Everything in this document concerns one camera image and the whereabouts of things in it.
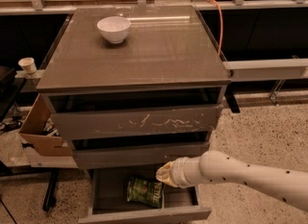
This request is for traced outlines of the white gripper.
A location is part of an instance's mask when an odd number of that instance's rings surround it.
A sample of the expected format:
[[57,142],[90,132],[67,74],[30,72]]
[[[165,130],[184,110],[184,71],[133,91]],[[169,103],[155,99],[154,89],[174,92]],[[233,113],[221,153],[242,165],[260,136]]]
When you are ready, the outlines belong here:
[[185,157],[167,162],[157,170],[156,179],[171,187],[194,187],[202,181],[199,160],[199,157]]

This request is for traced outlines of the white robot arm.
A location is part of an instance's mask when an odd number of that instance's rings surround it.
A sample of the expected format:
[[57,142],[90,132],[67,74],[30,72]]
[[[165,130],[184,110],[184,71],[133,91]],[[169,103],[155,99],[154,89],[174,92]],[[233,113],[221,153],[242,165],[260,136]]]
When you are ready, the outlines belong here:
[[308,173],[241,162],[220,151],[178,158],[160,167],[156,179],[171,187],[235,183],[308,212]]

